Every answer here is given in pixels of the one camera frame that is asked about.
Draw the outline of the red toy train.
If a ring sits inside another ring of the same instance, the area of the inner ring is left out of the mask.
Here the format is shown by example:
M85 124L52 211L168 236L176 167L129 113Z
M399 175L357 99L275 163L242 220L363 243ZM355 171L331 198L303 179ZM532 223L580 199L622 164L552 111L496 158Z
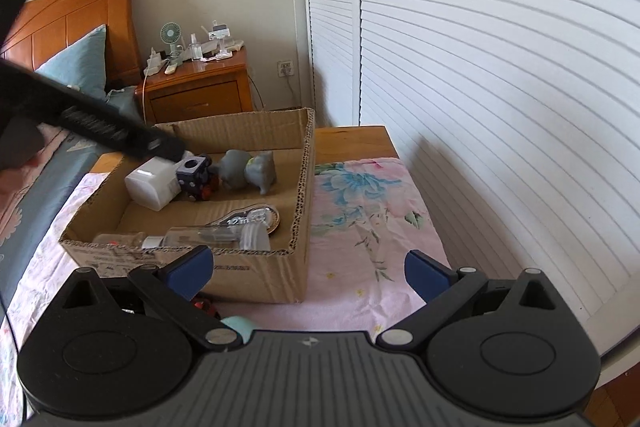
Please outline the red toy train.
M192 305L195 308L198 308L199 310L203 311L208 317L213 317L216 320L221 319L221 316L217 308L215 307L215 305L207 299L195 298L192 300Z

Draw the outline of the bottle of yellow capsules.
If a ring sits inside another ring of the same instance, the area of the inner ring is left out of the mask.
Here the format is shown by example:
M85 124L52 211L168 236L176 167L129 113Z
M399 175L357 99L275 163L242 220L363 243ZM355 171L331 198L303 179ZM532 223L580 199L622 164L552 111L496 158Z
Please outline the bottle of yellow capsules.
M95 244L131 247L138 249L153 249L163 246L163 236L138 233L102 233L93 240Z

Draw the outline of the mint green round case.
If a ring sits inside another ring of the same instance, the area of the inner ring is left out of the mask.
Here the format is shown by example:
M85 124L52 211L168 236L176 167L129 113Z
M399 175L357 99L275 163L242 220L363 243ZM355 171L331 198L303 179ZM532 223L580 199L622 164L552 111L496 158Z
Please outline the mint green round case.
M250 341L250 337L255 329L257 329L256 324L250 319L246 317L240 317L239 315L232 315L232 317L224 317L221 320L221 323L230 327L230 329L234 329L243 340L243 343L248 343Z

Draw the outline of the clear plastic jar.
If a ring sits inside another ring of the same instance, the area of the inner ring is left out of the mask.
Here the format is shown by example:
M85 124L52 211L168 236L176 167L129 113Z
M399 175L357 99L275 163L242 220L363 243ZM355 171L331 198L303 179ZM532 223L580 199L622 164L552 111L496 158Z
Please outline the clear plastic jar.
M214 249L239 251L271 251L265 225L207 225L207 227L175 227L162 239L163 247L206 245Z

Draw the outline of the white translucent plastic case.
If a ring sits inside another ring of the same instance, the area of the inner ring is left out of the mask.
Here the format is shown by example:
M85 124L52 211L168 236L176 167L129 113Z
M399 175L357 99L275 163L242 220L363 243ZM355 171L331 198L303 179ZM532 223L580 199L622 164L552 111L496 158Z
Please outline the white translucent plastic case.
M162 210L180 194L177 168L175 162L163 158L154 157L145 161L125 178L130 198L149 210Z

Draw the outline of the dark blue toy block car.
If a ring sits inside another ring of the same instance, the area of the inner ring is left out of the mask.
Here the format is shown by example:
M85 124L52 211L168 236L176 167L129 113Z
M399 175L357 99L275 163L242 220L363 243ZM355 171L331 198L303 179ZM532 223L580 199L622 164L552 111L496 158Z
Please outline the dark blue toy block car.
M219 188L217 167L207 155L183 159L176 170L176 178L181 191L197 202L206 202Z

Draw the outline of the correction tape dispenser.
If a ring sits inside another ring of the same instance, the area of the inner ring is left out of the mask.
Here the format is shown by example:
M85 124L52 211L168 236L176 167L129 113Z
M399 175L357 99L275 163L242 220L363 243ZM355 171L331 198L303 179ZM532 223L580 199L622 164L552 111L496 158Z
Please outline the correction tape dispenser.
M271 235L279 228L281 217L280 212L273 205L254 204L240 209L232 210L221 218L210 221L208 226L213 225L247 225L247 223L261 223L267 230L267 234Z

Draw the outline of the grey elephant toy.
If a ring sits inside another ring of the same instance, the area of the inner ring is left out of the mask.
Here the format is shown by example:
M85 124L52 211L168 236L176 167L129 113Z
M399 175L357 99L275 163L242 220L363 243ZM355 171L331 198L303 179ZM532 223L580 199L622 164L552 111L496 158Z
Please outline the grey elephant toy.
M254 185L259 193L267 195L277 181L276 163L273 153L252 155L245 150L228 150L217 162L218 176L229 190L242 190Z

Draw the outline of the blue pillow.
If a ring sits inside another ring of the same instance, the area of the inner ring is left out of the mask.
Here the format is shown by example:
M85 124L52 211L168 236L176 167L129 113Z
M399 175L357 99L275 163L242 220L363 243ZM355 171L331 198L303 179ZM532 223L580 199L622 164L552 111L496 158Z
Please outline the blue pillow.
M55 54L36 69L62 86L72 88L99 101L106 100L106 26L89 31L82 38Z

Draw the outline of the blue bed sheet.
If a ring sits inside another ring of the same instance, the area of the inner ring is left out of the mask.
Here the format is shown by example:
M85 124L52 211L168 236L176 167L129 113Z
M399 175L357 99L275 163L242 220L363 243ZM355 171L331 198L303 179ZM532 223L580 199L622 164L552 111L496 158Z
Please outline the blue bed sheet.
M81 178L110 149L84 136L33 121L40 133L23 147L38 153L22 187L1 204L1 297L9 303L36 247Z

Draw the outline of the pink floral quilt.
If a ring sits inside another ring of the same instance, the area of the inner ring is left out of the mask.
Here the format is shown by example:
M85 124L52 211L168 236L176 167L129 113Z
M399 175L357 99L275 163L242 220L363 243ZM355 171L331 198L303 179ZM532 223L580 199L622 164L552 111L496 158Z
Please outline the pink floral quilt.
M15 197L30 187L42 173L53 154L67 138L68 132L59 127L40 124L37 130L43 136L43 147L23 167L3 170L1 173L1 211L13 205Z

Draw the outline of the brown cardboard box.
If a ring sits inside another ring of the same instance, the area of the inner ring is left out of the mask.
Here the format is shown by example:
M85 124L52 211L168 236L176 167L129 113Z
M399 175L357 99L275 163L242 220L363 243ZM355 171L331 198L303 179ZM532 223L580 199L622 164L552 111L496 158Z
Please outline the brown cardboard box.
M173 227L208 225L229 212L253 204L270 204L280 225L269 251L217 249L214 274L204 291L240 303L300 303L307 288L311 201L314 194L314 111L310 108L237 113L162 124L194 154L221 158L227 150L270 152L277 181L267 195L258 188L231 191L221 187L207 202L178 196L160 211L134 202L125 184L139 161L125 157L87 199L60 237L78 265L102 277L122 277L145 263L162 267L184 254L182 247L140 249L94 243L101 233L160 236Z

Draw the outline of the small green desk fan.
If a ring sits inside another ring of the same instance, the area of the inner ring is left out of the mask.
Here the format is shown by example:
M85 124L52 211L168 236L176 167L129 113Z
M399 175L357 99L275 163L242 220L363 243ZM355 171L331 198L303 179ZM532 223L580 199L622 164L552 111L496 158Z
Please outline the small green desk fan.
M183 51L181 27L175 22L164 23L160 28L160 40L169 46L169 61L180 64Z

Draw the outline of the white louvred closet doors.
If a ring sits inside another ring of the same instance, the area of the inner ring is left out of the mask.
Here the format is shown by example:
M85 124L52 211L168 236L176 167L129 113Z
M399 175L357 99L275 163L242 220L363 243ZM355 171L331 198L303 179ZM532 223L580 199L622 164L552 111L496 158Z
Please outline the white louvred closet doors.
M449 260L639 325L639 0L308 0L329 124L382 124Z

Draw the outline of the wall power outlet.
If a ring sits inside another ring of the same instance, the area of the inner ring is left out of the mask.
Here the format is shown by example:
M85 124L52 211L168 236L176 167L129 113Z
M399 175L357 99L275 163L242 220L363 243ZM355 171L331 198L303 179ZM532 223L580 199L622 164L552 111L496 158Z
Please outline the wall power outlet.
M278 76L280 78L290 78L294 75L292 61L277 62Z

